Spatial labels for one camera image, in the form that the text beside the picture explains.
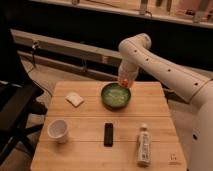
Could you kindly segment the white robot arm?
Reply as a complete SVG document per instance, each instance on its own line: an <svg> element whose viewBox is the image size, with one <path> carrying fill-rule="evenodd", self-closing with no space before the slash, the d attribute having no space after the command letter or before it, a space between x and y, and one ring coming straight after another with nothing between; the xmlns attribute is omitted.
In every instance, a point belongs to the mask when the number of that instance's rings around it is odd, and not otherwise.
<svg viewBox="0 0 213 171"><path fill-rule="evenodd" d="M213 79L152 52L151 38L137 34L119 43L118 82L130 88L142 68L198 109L187 171L213 171Z"/></svg>

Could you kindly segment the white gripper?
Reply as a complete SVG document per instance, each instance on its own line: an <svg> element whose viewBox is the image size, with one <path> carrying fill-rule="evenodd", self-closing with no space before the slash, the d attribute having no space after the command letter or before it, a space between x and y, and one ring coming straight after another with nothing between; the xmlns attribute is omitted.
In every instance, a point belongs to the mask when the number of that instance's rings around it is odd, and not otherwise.
<svg viewBox="0 0 213 171"><path fill-rule="evenodd" d="M133 85L133 82L135 81L137 75L138 75L137 67L129 68L129 67L121 64L118 69L118 83L121 86L121 82L124 79L126 79L126 80L128 80L127 88L130 88Z"/></svg>

